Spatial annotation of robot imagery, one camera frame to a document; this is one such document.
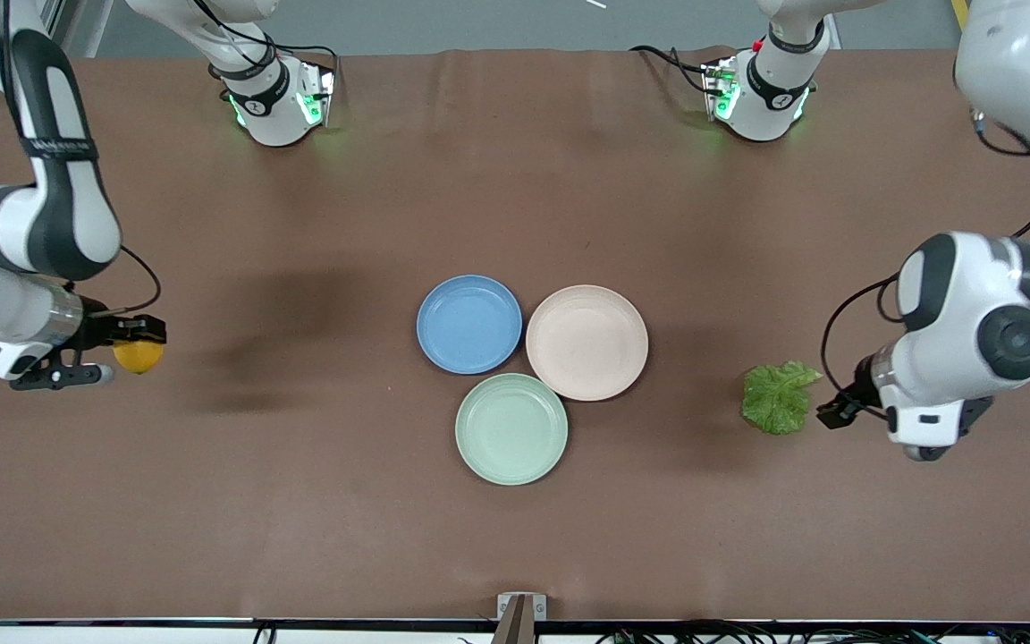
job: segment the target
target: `gray floor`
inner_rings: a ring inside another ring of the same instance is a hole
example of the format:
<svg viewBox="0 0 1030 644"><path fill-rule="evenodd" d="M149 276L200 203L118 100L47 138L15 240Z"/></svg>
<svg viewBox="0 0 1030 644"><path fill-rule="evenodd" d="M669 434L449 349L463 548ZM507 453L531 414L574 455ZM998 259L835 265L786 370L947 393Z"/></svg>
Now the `gray floor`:
<svg viewBox="0 0 1030 644"><path fill-rule="evenodd" d="M763 36L755 0L285 0L263 24L283 44L328 44L341 55L431 54L446 49L626 49L636 44L695 49L747 45ZM196 57L193 47L132 11L124 0L84 0L101 29L83 28L71 57ZM949 0L890 0L836 16L847 49L956 47Z"/></svg>

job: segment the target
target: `table surface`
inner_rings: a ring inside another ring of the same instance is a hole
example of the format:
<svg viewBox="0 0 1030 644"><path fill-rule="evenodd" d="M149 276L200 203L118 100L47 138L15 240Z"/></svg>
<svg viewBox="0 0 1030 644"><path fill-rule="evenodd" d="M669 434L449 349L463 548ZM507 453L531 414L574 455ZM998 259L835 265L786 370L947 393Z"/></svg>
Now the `table surface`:
<svg viewBox="0 0 1030 644"><path fill-rule="evenodd" d="M1030 384L935 465L867 418L740 417L745 370L817 364L833 307L925 238L1030 216L1029 160L982 149L950 66L831 53L805 117L753 144L637 54L352 58L332 130L266 149L204 62L75 63L169 345L106 387L0 383L0 618L473 616L528 589L560 619L1030 620ZM0 180L29 179L0 109ZM536 484L464 465L483 377L414 338L461 273L528 315L593 282L647 319L639 382L568 403ZM148 284L119 260L78 291ZM830 360L847 378L897 334L862 302Z"/></svg>

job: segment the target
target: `lemon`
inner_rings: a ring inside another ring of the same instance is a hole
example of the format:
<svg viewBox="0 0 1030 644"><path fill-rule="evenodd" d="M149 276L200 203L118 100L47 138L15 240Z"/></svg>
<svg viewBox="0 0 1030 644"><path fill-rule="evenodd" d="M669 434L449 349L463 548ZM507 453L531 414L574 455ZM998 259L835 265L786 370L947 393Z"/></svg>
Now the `lemon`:
<svg viewBox="0 0 1030 644"><path fill-rule="evenodd" d="M161 360L161 353L165 350L164 343L136 341L136 342L114 342L113 355L118 359L118 364L126 367L127 371L133 374L144 374L151 370Z"/></svg>

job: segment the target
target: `green lettuce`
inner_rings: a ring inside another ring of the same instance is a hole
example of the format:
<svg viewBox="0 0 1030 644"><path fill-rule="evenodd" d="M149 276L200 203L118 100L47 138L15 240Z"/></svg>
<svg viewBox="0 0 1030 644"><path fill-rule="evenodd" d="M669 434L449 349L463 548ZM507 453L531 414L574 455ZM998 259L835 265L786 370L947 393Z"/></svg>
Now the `green lettuce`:
<svg viewBox="0 0 1030 644"><path fill-rule="evenodd" d="M755 367L745 375L742 416L769 435L800 432L812 404L805 387L818 378L821 374L796 360Z"/></svg>

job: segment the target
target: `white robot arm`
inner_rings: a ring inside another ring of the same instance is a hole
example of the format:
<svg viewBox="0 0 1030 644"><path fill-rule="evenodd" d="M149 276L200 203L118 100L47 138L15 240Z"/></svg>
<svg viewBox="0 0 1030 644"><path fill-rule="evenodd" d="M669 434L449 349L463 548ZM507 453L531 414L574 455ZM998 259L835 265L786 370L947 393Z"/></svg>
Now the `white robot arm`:
<svg viewBox="0 0 1030 644"><path fill-rule="evenodd" d="M829 49L825 16L884 0L757 0L769 31L755 48L719 61L707 87L713 118L751 141L772 141L801 115L817 66Z"/></svg>
<svg viewBox="0 0 1030 644"><path fill-rule="evenodd" d="M1030 0L975 0L957 87L1030 149ZM945 233L898 277L904 335L864 359L851 386L818 408L827 427L884 409L890 438L933 461L993 396L1030 382L1030 241Z"/></svg>
<svg viewBox="0 0 1030 644"><path fill-rule="evenodd" d="M254 25L273 15L278 0L126 1L208 58L258 143L288 145L325 123L335 71L279 53Z"/></svg>
<svg viewBox="0 0 1030 644"><path fill-rule="evenodd" d="M46 36L32 1L0 0L0 90L34 172L31 187L0 187L0 378L37 388L57 371L52 351L136 339L136 323L91 318L105 307L33 276L93 277L117 256L122 233L102 188L73 69ZM126 323L130 335L117 329ZM87 339L97 342L85 346ZM78 358L80 351L58 379L104 379L105 370Z"/></svg>

